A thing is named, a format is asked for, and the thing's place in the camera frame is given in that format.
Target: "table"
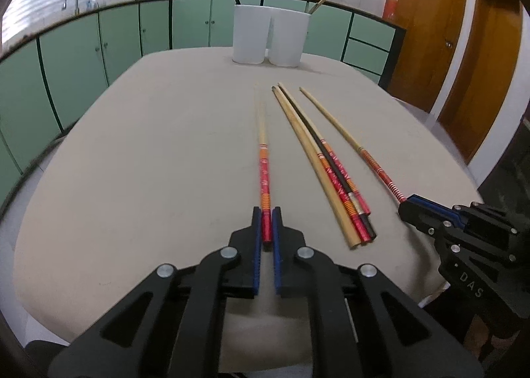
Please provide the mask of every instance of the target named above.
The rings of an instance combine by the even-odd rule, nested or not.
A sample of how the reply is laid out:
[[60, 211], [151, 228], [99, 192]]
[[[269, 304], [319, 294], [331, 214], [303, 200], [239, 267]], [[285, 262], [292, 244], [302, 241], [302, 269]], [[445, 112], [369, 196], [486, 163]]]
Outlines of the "table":
[[[413, 299], [444, 280], [430, 239], [402, 223], [397, 204], [308, 89], [369, 150], [405, 195], [446, 206], [480, 200], [449, 152], [401, 104], [353, 68], [306, 55], [299, 68], [238, 65], [231, 48], [142, 58], [80, 119], [46, 169], [15, 249], [26, 310], [72, 340], [160, 263], [197, 264], [250, 225], [259, 205], [254, 89], [266, 103], [272, 205], [308, 245], [336, 263], [370, 262]], [[378, 238], [349, 250], [298, 139], [270, 91], [281, 81], [334, 148], [372, 208]], [[221, 369], [310, 361], [307, 306], [274, 295], [263, 253], [254, 301], [229, 299]]]

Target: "cabinet door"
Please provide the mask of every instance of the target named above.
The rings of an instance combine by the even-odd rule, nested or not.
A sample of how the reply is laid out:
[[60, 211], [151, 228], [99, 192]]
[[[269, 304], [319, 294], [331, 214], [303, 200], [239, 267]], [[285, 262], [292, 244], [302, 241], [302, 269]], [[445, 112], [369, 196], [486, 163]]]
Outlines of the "cabinet door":
[[0, 130], [22, 170], [61, 132], [44, 87], [36, 41], [0, 64]]
[[294, 10], [304, 12], [307, 5], [302, 0], [263, 0], [263, 5], [268, 7], [279, 7], [280, 9]]
[[139, 6], [133, 4], [99, 13], [109, 84], [141, 58], [138, 9]]
[[169, 1], [140, 4], [141, 51], [169, 50]]
[[320, 6], [309, 20], [304, 52], [340, 61], [348, 38], [350, 20], [351, 12]]
[[4, 142], [0, 139], [0, 203], [5, 200], [19, 177], [20, 172], [7, 152]]
[[211, 0], [173, 0], [173, 49], [208, 47]]
[[[239, 0], [241, 4], [259, 6], [261, 0]], [[232, 46], [234, 35], [234, 0], [212, 0], [210, 46]]]
[[40, 37], [51, 99], [63, 127], [77, 121], [107, 89], [97, 14]]

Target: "white cylindrical container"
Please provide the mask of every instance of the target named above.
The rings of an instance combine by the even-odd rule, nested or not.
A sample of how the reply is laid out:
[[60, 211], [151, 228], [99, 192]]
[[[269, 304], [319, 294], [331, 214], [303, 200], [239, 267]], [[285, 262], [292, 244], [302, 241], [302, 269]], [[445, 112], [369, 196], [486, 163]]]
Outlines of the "white cylindrical container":
[[311, 15], [285, 9], [272, 12], [272, 40], [269, 49], [271, 64], [298, 67], [304, 50]]
[[265, 59], [271, 8], [234, 6], [234, 40], [232, 59], [240, 64], [260, 64]]

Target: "metal screw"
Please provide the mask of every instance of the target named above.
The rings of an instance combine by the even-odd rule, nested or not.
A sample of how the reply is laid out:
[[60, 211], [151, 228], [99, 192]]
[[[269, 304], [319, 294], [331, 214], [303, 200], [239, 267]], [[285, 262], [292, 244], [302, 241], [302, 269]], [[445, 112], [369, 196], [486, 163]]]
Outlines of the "metal screw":
[[315, 255], [315, 251], [313, 251], [313, 249], [310, 248], [309, 246], [303, 246], [301, 248], [298, 248], [298, 251], [296, 251], [296, 254], [300, 258], [309, 259]]
[[372, 264], [363, 264], [361, 266], [361, 274], [367, 278], [372, 278], [377, 275], [377, 269]]
[[238, 255], [238, 250], [233, 246], [225, 246], [221, 250], [221, 257], [223, 258], [230, 259], [234, 258], [236, 255]]
[[173, 275], [174, 270], [175, 268], [170, 264], [162, 264], [158, 266], [156, 274], [161, 278], [168, 278], [169, 276]]

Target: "orange bottle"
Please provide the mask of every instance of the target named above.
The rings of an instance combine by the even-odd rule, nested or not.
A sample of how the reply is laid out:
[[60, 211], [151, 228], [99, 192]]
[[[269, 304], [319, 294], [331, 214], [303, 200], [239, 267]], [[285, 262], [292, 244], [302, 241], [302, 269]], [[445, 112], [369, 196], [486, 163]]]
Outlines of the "orange bottle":
[[383, 10], [383, 19], [392, 21], [396, 15], [396, 7], [398, 6], [398, 0], [386, 0], [385, 8]]

